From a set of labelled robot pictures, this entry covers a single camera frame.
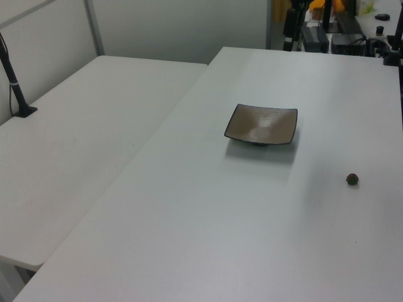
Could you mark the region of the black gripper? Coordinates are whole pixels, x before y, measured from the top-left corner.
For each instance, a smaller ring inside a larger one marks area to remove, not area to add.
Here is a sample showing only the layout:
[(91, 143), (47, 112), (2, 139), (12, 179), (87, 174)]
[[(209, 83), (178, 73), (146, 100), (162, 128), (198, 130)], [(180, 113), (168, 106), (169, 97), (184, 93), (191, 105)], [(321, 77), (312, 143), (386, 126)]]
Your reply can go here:
[(290, 0), (292, 8), (287, 10), (283, 27), (283, 50), (291, 51), (295, 37), (295, 49), (301, 50), (302, 29), (306, 26), (305, 15), (310, 0)]

